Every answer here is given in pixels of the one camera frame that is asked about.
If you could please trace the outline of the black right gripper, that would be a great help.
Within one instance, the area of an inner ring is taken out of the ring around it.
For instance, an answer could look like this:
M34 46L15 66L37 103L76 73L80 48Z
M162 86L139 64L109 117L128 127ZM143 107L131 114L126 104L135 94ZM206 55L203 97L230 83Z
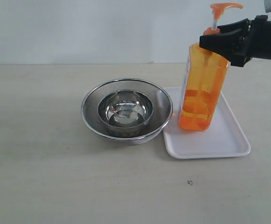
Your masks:
M219 34L200 36L201 48L217 53L236 67L244 67L253 58L271 60L271 21L267 15L218 28Z

